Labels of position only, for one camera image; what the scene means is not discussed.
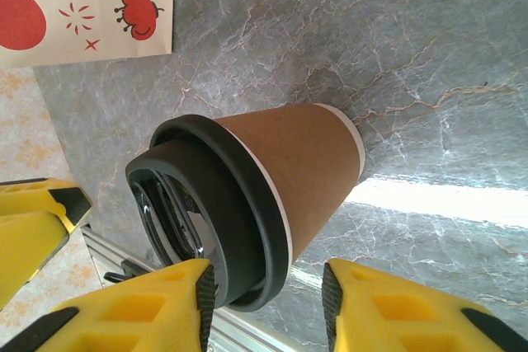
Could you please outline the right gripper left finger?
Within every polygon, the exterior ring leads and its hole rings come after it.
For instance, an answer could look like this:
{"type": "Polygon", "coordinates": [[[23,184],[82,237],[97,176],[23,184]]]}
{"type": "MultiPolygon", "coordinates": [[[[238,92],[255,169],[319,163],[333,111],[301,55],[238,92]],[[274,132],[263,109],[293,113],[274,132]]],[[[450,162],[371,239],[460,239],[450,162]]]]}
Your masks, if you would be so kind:
{"type": "Polygon", "coordinates": [[[215,276],[186,260],[68,300],[0,352],[206,352],[215,276]]]}

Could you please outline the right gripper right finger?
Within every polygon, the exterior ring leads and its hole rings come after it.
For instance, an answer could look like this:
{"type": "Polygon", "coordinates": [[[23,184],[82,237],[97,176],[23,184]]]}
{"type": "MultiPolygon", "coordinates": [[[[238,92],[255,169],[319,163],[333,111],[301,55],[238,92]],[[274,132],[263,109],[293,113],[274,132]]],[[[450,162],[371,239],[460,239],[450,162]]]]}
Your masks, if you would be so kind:
{"type": "Polygon", "coordinates": [[[464,298],[332,258],[323,269],[329,352],[528,352],[528,340],[464,298]]]}

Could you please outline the black plastic cup lid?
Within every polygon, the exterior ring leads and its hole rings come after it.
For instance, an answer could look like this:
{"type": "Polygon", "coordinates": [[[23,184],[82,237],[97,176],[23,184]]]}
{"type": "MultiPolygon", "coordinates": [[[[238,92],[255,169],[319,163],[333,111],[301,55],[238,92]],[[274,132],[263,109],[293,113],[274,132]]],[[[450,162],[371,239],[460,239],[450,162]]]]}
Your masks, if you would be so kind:
{"type": "Polygon", "coordinates": [[[163,265],[211,262],[216,307],[254,312],[280,292],[290,243],[279,205],[257,160],[219,121],[162,123],[125,177],[163,265]]]}

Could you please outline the brown paper coffee cup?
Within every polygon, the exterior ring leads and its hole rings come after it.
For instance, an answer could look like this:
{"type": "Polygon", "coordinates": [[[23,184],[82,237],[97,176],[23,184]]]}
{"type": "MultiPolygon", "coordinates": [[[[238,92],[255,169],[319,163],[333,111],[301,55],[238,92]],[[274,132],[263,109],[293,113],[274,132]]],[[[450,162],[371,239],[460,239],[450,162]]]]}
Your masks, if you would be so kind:
{"type": "Polygon", "coordinates": [[[360,133],[341,110],[297,104],[217,120],[249,151],[278,200],[294,263],[356,186],[360,133]]]}

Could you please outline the red and white gift bag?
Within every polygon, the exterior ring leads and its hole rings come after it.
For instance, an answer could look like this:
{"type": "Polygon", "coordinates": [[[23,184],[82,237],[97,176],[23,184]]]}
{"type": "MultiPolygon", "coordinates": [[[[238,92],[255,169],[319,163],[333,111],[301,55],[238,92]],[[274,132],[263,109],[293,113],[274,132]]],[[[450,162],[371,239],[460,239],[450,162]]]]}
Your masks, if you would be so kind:
{"type": "Polygon", "coordinates": [[[0,0],[0,68],[172,50],[174,0],[0,0]]]}

